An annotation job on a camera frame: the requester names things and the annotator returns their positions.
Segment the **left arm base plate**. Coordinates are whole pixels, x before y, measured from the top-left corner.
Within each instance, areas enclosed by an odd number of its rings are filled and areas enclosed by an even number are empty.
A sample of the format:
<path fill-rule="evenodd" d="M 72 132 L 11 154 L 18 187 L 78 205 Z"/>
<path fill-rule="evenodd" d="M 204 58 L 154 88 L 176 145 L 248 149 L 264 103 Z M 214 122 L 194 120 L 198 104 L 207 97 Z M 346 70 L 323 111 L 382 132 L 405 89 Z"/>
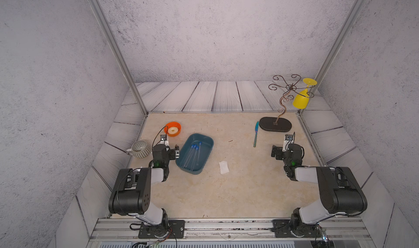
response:
<path fill-rule="evenodd" d="M 139 228 L 139 239 L 182 239 L 184 238 L 185 221 L 168 220 L 159 225 L 141 224 Z"/>

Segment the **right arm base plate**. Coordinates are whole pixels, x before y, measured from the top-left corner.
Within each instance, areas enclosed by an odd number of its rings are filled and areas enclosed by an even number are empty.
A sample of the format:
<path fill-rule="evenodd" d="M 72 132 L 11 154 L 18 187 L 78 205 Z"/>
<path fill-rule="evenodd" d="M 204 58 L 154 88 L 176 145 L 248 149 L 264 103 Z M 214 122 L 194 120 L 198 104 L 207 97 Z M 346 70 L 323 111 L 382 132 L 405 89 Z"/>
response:
<path fill-rule="evenodd" d="M 270 231 L 276 238 L 315 238 L 319 237 L 319 230 L 316 225 L 306 225 L 291 220 L 276 219 L 272 221 L 273 227 Z"/>

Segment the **aluminium front rail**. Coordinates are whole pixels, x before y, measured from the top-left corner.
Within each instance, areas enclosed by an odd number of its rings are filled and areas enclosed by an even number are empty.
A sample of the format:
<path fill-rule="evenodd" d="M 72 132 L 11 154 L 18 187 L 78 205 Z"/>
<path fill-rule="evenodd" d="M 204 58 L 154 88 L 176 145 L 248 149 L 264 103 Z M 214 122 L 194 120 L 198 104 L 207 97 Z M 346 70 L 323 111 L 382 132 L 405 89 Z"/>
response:
<path fill-rule="evenodd" d="M 156 238 L 134 219 L 100 219 L 89 248 L 373 248 L 359 217 L 333 217 L 306 235 L 293 234 L 288 219 L 173 219 Z"/>

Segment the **yellow plastic goblet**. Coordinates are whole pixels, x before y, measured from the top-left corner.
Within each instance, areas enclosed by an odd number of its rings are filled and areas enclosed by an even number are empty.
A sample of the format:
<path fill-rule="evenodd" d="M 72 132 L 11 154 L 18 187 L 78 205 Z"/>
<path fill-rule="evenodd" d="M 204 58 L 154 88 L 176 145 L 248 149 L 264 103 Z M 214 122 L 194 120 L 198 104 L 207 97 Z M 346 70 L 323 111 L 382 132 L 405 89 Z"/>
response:
<path fill-rule="evenodd" d="M 296 109 L 307 108 L 310 99 L 314 97 L 314 93 L 311 92 L 311 89 L 318 84 L 316 80 L 310 78 L 304 78 L 303 83 L 306 85 L 306 88 L 297 93 L 292 103 L 293 107 Z"/>

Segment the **white wiping cloth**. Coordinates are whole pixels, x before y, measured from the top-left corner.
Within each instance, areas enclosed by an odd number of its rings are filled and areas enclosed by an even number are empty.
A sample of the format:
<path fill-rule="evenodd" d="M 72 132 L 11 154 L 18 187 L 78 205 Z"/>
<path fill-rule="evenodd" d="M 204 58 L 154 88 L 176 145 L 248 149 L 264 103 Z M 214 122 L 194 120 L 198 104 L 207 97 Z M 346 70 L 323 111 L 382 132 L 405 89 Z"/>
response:
<path fill-rule="evenodd" d="M 219 162 L 219 167 L 220 167 L 220 173 L 221 174 L 227 174 L 229 173 L 229 167 L 228 167 L 228 162 L 227 161 L 221 161 Z"/>

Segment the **grey striped ceramic mug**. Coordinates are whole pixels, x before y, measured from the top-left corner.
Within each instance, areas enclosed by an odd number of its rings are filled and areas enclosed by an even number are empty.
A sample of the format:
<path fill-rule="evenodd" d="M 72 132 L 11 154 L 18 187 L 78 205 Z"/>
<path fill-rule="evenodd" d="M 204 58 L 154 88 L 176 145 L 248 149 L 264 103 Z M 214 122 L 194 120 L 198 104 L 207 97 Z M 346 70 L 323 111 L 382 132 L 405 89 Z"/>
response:
<path fill-rule="evenodd" d="M 143 140 L 136 141 L 132 144 L 131 148 L 125 151 L 126 154 L 138 159 L 143 159 L 151 154 L 151 146 Z"/>

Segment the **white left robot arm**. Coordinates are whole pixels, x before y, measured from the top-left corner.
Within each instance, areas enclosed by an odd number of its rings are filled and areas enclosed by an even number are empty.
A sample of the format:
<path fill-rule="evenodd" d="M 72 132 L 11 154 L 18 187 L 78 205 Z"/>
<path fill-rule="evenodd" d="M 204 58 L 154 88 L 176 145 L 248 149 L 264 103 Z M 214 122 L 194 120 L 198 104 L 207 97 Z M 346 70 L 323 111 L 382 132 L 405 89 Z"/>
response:
<path fill-rule="evenodd" d="M 179 146 L 173 149 L 157 144 L 152 149 L 149 167 L 120 169 L 109 199 L 109 212 L 139 219 L 155 232 L 169 231 L 167 212 L 151 201 L 151 185 L 168 179 L 169 164 L 180 156 Z"/>

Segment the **orange plastic bowl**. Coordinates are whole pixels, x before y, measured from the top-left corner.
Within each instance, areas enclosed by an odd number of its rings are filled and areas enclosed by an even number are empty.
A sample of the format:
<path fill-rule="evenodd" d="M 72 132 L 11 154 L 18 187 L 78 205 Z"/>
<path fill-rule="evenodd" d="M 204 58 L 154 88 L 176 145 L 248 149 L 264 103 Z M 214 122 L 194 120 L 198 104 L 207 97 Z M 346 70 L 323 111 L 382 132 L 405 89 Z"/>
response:
<path fill-rule="evenodd" d="M 181 132 L 181 125 L 180 123 L 176 121 L 172 121 L 170 123 L 167 123 L 164 127 L 164 133 L 167 134 L 170 137 L 178 136 Z"/>

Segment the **teal plastic tub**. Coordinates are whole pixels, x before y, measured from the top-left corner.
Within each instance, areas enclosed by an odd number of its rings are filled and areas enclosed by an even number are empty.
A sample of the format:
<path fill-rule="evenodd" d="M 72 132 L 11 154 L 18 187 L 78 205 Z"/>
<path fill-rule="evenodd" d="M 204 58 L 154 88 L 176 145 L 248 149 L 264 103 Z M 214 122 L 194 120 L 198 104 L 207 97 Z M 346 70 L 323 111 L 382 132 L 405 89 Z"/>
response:
<path fill-rule="evenodd" d="M 212 152 L 214 140 L 200 133 L 194 133 L 188 137 L 180 150 L 180 157 L 176 165 L 190 174 L 200 174 Z"/>

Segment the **black metal scroll stand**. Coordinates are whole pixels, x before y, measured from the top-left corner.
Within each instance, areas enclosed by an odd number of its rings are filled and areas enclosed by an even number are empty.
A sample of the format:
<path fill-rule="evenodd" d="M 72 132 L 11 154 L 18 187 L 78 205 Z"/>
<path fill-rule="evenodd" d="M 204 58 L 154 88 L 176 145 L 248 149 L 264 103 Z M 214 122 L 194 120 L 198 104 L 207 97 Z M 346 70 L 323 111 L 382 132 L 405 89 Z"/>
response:
<path fill-rule="evenodd" d="M 274 75 L 273 80 L 274 81 L 280 81 L 282 80 L 285 85 L 280 85 L 277 83 L 271 83 L 268 85 L 269 90 L 276 91 L 279 88 L 284 90 L 284 93 L 279 99 L 280 109 L 278 110 L 279 115 L 278 117 L 263 117 L 259 120 L 259 127 L 265 131 L 269 132 L 288 132 L 292 128 L 292 123 L 283 118 L 283 116 L 287 112 L 287 106 L 285 103 L 294 100 L 295 96 L 298 92 L 301 92 L 304 88 L 306 88 L 306 85 L 303 83 L 303 79 L 298 74 L 292 74 L 291 78 L 293 80 L 297 79 L 295 82 L 289 83 L 285 80 L 285 78 L 282 75 Z"/>

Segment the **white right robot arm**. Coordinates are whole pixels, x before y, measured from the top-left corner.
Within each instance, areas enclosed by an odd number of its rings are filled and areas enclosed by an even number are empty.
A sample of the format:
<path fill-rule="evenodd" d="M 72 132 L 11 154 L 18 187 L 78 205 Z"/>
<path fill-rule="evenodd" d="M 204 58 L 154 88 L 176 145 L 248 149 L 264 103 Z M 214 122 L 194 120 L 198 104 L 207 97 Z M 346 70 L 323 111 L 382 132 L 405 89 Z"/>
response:
<path fill-rule="evenodd" d="M 272 146 L 271 156 L 284 163 L 286 176 L 292 181 L 318 185 L 319 199 L 305 207 L 296 208 L 290 221 L 275 226 L 275 234 L 289 231 L 298 238 L 313 234 L 318 223 L 336 215 L 353 217 L 362 214 L 368 202 L 355 176 L 348 167 L 303 166 L 304 148 L 291 143 L 285 148 Z"/>

